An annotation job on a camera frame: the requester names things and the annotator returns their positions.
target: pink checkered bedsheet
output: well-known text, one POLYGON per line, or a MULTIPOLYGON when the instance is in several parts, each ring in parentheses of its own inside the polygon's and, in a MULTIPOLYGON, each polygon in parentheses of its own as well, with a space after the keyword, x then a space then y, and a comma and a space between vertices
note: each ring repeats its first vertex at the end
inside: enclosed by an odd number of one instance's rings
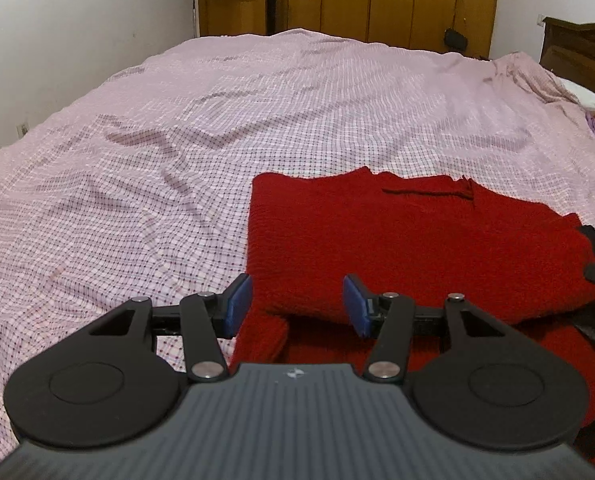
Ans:
MULTIPOLYGON (((173 304, 244 269, 263 171, 466 175, 595 225, 574 99, 524 54, 305 31, 191 40, 116 74, 0 152, 0 460, 19 364, 130 296, 173 304)), ((176 338, 158 352, 183 367, 176 338)))

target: ribbed surface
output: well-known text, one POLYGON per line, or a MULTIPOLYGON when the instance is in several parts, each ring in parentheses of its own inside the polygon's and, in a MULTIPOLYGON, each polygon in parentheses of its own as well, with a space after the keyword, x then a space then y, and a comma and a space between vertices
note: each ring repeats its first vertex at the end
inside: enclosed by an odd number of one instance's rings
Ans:
POLYGON ((594 480, 567 447, 522 456, 478 452, 437 433, 394 386, 348 365, 242 365, 193 388, 147 436, 94 453, 24 444, 2 480, 594 480))

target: silver rivet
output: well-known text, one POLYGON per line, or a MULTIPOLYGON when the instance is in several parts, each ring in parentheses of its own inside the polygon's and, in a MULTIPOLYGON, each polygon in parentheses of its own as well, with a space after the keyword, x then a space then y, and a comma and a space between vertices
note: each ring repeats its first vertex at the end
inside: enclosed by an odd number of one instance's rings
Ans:
POLYGON ((224 367, 215 361, 201 361, 193 365, 190 369, 194 376, 202 377, 204 379, 214 379, 221 375, 224 367))
POLYGON ((390 361, 378 361, 369 366, 369 373, 380 379, 390 379, 400 373, 402 369, 390 361))

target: red towel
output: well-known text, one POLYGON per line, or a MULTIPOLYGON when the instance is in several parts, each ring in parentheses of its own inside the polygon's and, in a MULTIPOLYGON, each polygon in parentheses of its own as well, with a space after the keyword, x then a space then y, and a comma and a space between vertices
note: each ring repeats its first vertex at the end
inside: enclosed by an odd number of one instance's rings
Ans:
MULTIPOLYGON (((576 215, 501 196, 462 178, 404 180, 368 168, 299 179, 261 174, 253 182, 248 269, 254 301, 233 362, 350 362, 363 366, 372 341, 354 334, 341 300, 344 275, 375 292, 424 306, 462 292, 516 324, 595 300, 583 277, 595 260, 576 215)), ((556 317, 521 329, 575 366, 591 391, 595 351, 556 317)), ((410 368, 437 355, 437 340, 414 341, 410 368)))

